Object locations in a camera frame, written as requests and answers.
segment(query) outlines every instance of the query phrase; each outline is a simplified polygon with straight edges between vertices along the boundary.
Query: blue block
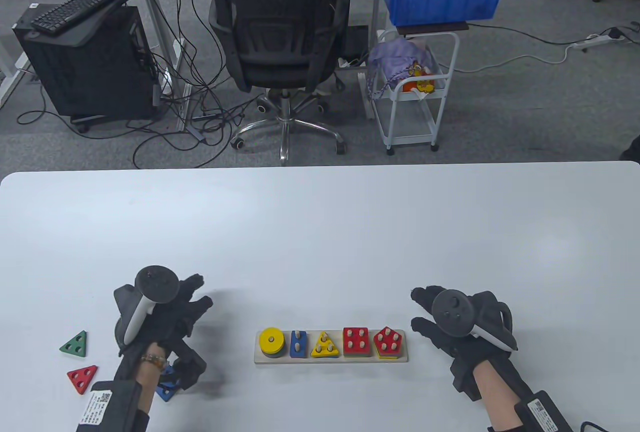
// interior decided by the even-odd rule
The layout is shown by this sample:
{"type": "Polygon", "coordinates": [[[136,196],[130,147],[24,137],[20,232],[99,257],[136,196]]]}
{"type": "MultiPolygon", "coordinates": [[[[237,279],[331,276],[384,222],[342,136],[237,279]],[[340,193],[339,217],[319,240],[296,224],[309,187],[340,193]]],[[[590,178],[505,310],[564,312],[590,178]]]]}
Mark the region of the blue block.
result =
{"type": "Polygon", "coordinates": [[[299,330],[300,332],[300,338],[296,338],[296,331],[292,330],[291,331],[291,340],[290,340],[290,346],[288,347],[288,354],[291,358],[306,358],[307,356],[307,342],[309,341],[307,338],[307,332],[305,332],[304,330],[299,330]],[[296,352],[296,344],[299,343],[300,344],[300,352],[296,352]]]}
{"type": "MultiPolygon", "coordinates": [[[[163,375],[169,375],[169,374],[173,374],[174,368],[169,365],[164,372],[162,373],[162,375],[160,375],[160,380],[162,380],[163,375]]],[[[162,400],[164,400],[165,402],[169,402],[169,400],[171,399],[171,397],[173,397],[176,392],[178,390],[180,390],[180,380],[178,380],[178,382],[173,383],[173,382],[160,382],[160,384],[162,384],[162,386],[158,385],[155,388],[155,391],[158,395],[160,395],[160,398],[162,398],[162,400]]]]}

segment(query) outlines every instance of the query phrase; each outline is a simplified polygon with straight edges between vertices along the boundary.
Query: computer tower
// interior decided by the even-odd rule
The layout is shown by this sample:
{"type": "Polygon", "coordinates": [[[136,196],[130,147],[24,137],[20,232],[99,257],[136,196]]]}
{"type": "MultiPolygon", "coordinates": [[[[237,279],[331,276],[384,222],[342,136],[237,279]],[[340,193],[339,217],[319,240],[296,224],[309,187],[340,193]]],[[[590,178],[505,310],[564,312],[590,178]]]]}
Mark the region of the computer tower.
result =
{"type": "Polygon", "coordinates": [[[40,34],[29,8],[13,30],[59,115],[147,119],[160,101],[158,71],[136,7],[117,7],[60,36],[40,34]]]}

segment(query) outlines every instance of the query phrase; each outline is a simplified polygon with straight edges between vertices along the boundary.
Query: red triangle block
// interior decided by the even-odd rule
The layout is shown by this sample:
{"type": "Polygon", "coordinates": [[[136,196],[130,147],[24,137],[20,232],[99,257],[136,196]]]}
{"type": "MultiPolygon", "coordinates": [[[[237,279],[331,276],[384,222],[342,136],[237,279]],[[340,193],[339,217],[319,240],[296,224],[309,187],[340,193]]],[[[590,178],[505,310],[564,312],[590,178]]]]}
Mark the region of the red triangle block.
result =
{"type": "Polygon", "coordinates": [[[82,395],[84,391],[87,390],[87,387],[89,387],[97,370],[98,366],[92,365],[67,372],[66,376],[69,377],[69,380],[71,380],[73,386],[76,387],[75,389],[78,393],[82,395]]]}

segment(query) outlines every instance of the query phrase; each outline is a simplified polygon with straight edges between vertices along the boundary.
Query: label sticker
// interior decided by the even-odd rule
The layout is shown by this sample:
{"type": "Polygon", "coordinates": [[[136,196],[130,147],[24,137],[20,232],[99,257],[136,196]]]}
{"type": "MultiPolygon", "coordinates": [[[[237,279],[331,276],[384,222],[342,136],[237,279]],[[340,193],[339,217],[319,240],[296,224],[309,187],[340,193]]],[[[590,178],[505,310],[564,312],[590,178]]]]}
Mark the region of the label sticker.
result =
{"type": "Polygon", "coordinates": [[[110,390],[92,390],[78,425],[100,425],[113,394],[110,390]]]}
{"type": "Polygon", "coordinates": [[[558,432],[558,426],[553,421],[549,412],[547,412],[547,409],[545,409],[540,400],[536,398],[529,402],[527,406],[544,432],[558,432]]]}

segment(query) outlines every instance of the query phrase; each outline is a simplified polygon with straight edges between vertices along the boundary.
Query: power strip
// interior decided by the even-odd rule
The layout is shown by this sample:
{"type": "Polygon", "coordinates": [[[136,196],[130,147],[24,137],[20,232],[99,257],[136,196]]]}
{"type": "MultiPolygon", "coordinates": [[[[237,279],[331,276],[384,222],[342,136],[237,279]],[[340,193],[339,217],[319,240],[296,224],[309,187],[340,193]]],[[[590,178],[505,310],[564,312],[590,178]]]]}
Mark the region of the power strip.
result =
{"type": "Polygon", "coordinates": [[[608,35],[602,35],[594,38],[589,38],[583,40],[581,42],[572,43],[569,45],[570,48],[574,48],[576,50],[584,50],[586,48],[591,48],[592,46],[605,45],[606,43],[618,42],[624,40],[624,38],[613,39],[608,35]]]}

